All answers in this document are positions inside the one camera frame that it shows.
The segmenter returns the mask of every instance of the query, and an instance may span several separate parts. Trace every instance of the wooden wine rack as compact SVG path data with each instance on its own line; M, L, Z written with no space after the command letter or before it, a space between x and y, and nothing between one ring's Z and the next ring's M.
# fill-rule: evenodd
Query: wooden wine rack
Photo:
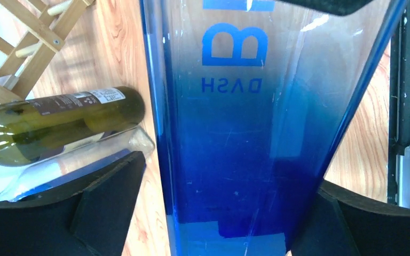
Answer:
M49 6L42 0L26 0L40 12L34 15L18 0L0 0L0 5L21 21L27 28L17 46L0 37L0 51L7 59L0 67L0 104L23 100L47 68L54 55L65 44L65 39L94 0L66 0ZM51 23L58 17L52 29ZM21 65L29 58L23 70L16 76Z

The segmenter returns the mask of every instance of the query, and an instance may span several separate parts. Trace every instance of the wood grain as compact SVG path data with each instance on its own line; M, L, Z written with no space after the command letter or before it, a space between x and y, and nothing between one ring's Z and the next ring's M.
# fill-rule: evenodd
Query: wood grain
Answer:
M27 0L27 2L41 12L46 8L46 4L42 0Z
M50 6L60 2L45 1ZM147 104L142 126L155 138L139 11L138 0L99 0L89 6L36 84L35 96L133 86ZM0 19L8 20L8 15L0 13ZM11 29L25 33L17 22L9 23ZM386 51L326 175L380 201L386 197L389 58ZM156 152L147 160L123 255L170 255Z
M53 25L52 32L63 41L87 7L88 5L82 0L74 0ZM24 98L27 97L32 90L31 87L36 84L54 55L55 52L48 45L42 44L23 68L13 92Z
M42 12L40 16L38 16L40 21L44 23L45 25L51 24L51 22L54 20L54 17L50 16L48 12ZM10 24L12 24L12 20L9 19L9 15L7 13L1 13L0 14L0 19L5 21L8 21ZM18 23L13 23L16 25L14 28L17 29L19 28L19 32L22 33L21 31L21 26L18 26ZM13 75L15 72L18 71L18 69L21 67L21 65L26 61L26 58L20 58L16 55L16 52L24 49L26 47L29 47L31 45L34 45L38 42L38 39L32 35L30 32L25 32L24 36L21 37L21 40L19 40L19 43L16 45L16 47L13 49L13 51L9 54L7 59L2 63L0 66L0 77L2 76L8 76L8 75Z
M15 0L0 0L0 4L20 20L30 32L45 43L51 50L58 52L64 45L64 40L56 35L42 21L33 15L24 5Z

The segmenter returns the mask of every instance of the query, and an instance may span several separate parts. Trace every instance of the blue lettering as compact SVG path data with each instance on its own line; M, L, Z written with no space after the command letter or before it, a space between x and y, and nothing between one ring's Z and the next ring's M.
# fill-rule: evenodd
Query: blue lettering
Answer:
M233 53L230 58L213 57L212 43L216 34L226 32L233 38ZM243 41L254 36L257 39L257 57L253 59L242 58ZM268 51L268 36L260 28L248 27L238 30L232 24L218 23L211 26L203 35L202 39L202 65L204 66L246 66L263 67L265 65L266 53Z
M257 82L257 88L253 88L253 84ZM249 91L252 93L259 93L260 89L262 88L262 79L261 78L254 78L249 81Z
M202 78L202 92L205 92L205 87L209 86L211 88L211 92L213 92L213 87L215 85L215 79L211 79L211 83L206 84L205 83L205 77Z
M226 78L221 78L221 79L219 79L219 81L222 82L222 83L219 84L219 86L218 86L218 92L223 92L223 93L227 92L227 89L223 90L222 88L227 87L228 80Z
M274 11L274 1L253 0L248 6L247 0L203 0L204 9L235 10L235 11Z
M240 91L243 92L243 85L241 84L241 80L238 78L232 88L232 93L235 91L237 86L240 88Z

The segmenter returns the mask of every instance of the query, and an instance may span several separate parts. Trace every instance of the wine bottle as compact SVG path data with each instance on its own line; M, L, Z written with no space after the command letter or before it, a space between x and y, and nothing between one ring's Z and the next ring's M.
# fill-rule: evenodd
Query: wine bottle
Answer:
M129 130L145 115L129 87L0 105L0 165L24 166Z
M0 201L19 199L65 184L94 172L129 152L140 151L147 158L155 149L154 142L140 127L110 136L73 152L36 163L24 170L18 168L6 180L0 177Z

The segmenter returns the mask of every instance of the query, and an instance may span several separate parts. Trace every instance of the blue bottle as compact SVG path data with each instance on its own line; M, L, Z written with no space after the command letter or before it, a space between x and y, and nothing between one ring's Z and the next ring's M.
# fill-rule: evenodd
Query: blue bottle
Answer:
M141 0L172 255L285 255L404 0Z

